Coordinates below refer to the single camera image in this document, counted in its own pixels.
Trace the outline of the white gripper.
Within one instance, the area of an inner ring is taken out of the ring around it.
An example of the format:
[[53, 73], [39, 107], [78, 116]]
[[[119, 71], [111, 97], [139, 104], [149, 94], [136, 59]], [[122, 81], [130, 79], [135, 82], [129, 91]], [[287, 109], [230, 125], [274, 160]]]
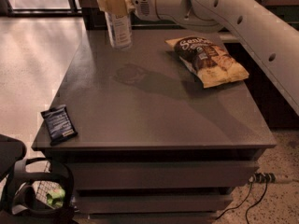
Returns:
[[156, 0], [96, 0], [101, 11], [118, 16], [126, 16], [135, 10], [142, 21], [159, 20], [156, 12]]

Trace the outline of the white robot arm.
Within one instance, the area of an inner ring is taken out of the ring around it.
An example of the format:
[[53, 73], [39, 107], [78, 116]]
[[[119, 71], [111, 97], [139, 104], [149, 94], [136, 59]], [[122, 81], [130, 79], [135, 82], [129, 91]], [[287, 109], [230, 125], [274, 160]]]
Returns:
[[228, 29], [299, 114], [299, 32], [255, 0], [96, 0], [99, 9], [197, 32]]

